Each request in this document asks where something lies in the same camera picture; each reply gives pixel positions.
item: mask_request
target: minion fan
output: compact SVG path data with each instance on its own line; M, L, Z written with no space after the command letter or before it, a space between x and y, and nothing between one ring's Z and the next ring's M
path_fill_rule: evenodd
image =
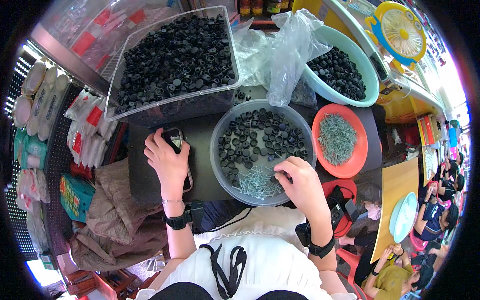
M383 2L372 17L365 19L365 30L375 44L382 45L393 56L393 65L403 74L401 65L415 70L427 50L427 39L420 20L407 7Z

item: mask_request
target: yellow shirt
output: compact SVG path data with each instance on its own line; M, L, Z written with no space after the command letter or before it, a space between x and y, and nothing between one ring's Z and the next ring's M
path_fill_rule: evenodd
M413 275L413 268L408 264L404 268L390 265L388 262L380 270L374 288L379 288L375 300L399 300L402 295L402 285ZM367 280L362 282L361 287L365 288Z

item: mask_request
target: orange plate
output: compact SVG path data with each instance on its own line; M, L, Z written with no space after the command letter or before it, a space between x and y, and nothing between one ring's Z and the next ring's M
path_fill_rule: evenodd
M318 137L320 136L320 122L325 118L326 113L339 114L341 117L347 120L357 132L357 144L353 150L352 158L345 164L338 167L325 160L322 147L318 141ZM322 109L318 111L317 115L315 116L315 120L313 121L312 133L314 138L313 147L317 153L318 161L320 164L322 164L325 170L328 171L328 173L338 178L350 178L355 176L358 172L360 172L361 168L363 168L363 165L367 160L368 153L367 133L365 132L365 128L363 127L359 117L357 117L357 115L351 109L339 104L329 104L322 107Z

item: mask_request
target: hand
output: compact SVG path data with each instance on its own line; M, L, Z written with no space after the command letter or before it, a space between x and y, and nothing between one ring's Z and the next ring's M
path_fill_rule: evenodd
M383 266L387 262L388 258L392 254L393 248L394 248L393 245L390 245L390 246L385 248L384 253L380 257L380 261L378 263L379 265Z
M396 255L402 255L403 254L403 248L402 245L396 244L393 246L392 252Z
M295 206L310 222L330 219L330 209L325 199L322 184L310 164L299 157L290 156L274 167L278 173L275 178L280 182L285 193ZM293 184L282 174L288 173Z
M163 128L151 134L145 140L147 148L144 150L148 157L148 164L155 169L162 186L162 199L182 200L183 183L188 175L188 155L190 145L183 142L180 154L162 137Z
M438 249L431 248L430 251L428 251L428 254L435 254L435 255L437 255L437 254L438 254Z

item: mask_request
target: table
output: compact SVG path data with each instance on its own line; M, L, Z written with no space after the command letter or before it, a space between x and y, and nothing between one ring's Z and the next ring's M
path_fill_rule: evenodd
M266 98L266 90L261 86L241 87L240 91L252 99ZM319 109L331 104L331 102L318 95L317 100ZM312 126L317 110L295 104L290 104L290 106ZM367 160L360 172L378 168L382 163L382 151L372 109L352 106L349 106L349 108L362 121L369 143ZM179 127L183 132L184 139L191 145L189 166L193 177L193 188L190 192L184 194L183 199L186 202L191 202L192 200L217 201L232 199L216 180L210 163L210 139L217 122L222 116L223 114L216 114L169 125L169 128ZM147 159L143 154L145 139L154 130L133 125L130 126L129 130L129 175L132 198L139 203L158 203L161 201L158 178L155 171L148 165ZM315 170L321 182L338 179L328 173L319 162L317 162Z
M418 197L419 162L418 158L382 169L382 214L378 228L377 241L373 250L372 264L380 259L385 248L395 244L390 234L390 218L400 198L414 192Z

